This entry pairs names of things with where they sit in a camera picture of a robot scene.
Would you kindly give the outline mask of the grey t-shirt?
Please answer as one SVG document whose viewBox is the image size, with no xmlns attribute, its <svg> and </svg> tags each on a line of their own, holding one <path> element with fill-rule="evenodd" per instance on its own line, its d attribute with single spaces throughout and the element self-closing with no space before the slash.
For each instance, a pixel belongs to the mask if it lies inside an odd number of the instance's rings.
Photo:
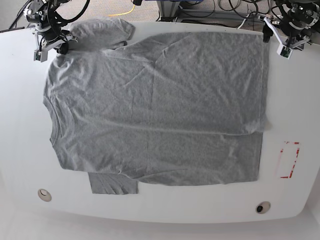
<svg viewBox="0 0 320 240">
<path fill-rule="evenodd" d="M 91 19 L 49 66 L 43 103 L 64 170 L 94 194 L 138 183 L 206 186 L 258 179 L 270 46 L 261 35 L 171 32 L 127 44 L 135 27 Z"/>
</svg>

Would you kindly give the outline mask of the red tape rectangle marking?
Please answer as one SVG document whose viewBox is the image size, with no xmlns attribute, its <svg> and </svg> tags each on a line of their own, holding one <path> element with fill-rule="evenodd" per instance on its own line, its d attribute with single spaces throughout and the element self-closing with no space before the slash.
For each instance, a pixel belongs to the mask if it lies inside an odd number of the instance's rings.
<svg viewBox="0 0 320 240">
<path fill-rule="evenodd" d="M 290 179 L 293 175 L 300 152 L 300 142 L 285 141 L 280 150 L 276 176 Z"/>
</svg>

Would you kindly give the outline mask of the left table grommet hole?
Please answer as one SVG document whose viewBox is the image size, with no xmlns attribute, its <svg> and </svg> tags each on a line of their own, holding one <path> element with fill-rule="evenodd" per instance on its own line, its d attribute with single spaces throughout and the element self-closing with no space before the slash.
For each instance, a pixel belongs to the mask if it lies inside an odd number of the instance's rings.
<svg viewBox="0 0 320 240">
<path fill-rule="evenodd" d="M 45 189 L 39 189 L 37 194 L 38 197 L 44 202 L 50 202 L 52 200 L 51 194 Z"/>
</svg>

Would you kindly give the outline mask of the table grommet hole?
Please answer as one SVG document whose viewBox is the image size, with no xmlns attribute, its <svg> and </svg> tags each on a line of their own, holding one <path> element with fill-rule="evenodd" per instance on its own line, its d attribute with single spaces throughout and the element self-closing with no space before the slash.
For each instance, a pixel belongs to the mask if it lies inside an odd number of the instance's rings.
<svg viewBox="0 0 320 240">
<path fill-rule="evenodd" d="M 39 189 L 37 194 L 38 197 L 44 202 L 50 202 L 52 200 L 51 194 L 45 189 Z"/>
<path fill-rule="evenodd" d="M 255 208 L 255 212 L 257 214 L 265 214 L 267 213 L 271 208 L 271 203 L 269 201 L 263 201 L 261 203 L 259 203 L 256 208 Z"/>
</svg>

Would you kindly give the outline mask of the right table grommet hole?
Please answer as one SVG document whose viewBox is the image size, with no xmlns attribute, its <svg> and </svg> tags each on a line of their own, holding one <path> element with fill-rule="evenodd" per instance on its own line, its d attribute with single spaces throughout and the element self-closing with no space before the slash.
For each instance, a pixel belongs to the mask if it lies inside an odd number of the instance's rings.
<svg viewBox="0 0 320 240">
<path fill-rule="evenodd" d="M 265 214 L 267 213 L 271 208 L 271 203 L 269 201 L 263 201 L 261 203 L 259 203 L 256 208 L 255 208 L 255 212 L 257 214 Z"/>
</svg>

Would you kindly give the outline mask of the aluminium frame base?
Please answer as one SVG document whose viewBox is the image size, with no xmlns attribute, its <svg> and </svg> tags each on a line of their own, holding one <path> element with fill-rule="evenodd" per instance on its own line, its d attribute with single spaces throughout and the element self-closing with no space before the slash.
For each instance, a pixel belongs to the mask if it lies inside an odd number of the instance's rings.
<svg viewBox="0 0 320 240">
<path fill-rule="evenodd" d="M 220 0 L 212 1 L 212 9 L 195 9 L 194 6 L 200 4 L 200 0 L 157 0 L 158 21 L 175 22 L 175 23 L 191 23 L 213 25 L 229 28 L 242 28 L 245 24 L 262 24 L 259 15 L 266 13 L 259 12 L 257 2 L 251 0 L 255 7 L 249 10 L 247 15 L 237 11 L 242 3 L 237 0 L 235 5 L 231 5 L 230 9 L 222 8 Z"/>
</svg>

